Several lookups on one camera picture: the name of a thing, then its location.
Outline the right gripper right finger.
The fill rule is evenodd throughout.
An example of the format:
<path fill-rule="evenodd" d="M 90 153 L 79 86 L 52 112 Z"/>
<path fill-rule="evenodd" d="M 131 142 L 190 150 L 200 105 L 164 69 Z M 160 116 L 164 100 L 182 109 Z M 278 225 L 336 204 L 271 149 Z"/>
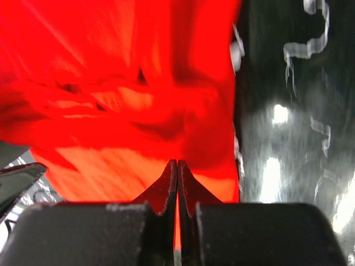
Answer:
<path fill-rule="evenodd" d="M 322 212 L 304 203 L 224 203 L 177 163 L 182 265 L 345 265 Z"/>

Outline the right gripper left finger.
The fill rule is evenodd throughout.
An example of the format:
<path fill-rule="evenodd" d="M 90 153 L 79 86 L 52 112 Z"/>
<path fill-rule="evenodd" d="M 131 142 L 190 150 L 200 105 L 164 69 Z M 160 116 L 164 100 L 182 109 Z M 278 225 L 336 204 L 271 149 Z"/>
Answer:
<path fill-rule="evenodd" d="M 173 265 L 177 162 L 131 202 L 37 203 L 19 216 L 2 265 Z"/>

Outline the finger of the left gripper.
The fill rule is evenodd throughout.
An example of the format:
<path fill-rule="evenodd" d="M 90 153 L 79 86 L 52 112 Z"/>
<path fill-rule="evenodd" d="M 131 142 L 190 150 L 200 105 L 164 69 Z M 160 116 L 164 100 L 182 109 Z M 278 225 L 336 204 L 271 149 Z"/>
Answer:
<path fill-rule="evenodd" d="M 47 171 L 39 162 L 1 169 L 1 219 Z"/>

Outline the red t-shirt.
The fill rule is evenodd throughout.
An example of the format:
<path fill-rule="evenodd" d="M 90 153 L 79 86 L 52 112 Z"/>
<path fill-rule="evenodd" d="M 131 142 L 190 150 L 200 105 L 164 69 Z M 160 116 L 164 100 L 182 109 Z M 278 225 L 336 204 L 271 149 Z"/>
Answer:
<path fill-rule="evenodd" d="M 241 1 L 2 1 L 1 140 L 69 201 L 131 201 L 170 159 L 239 200 Z"/>

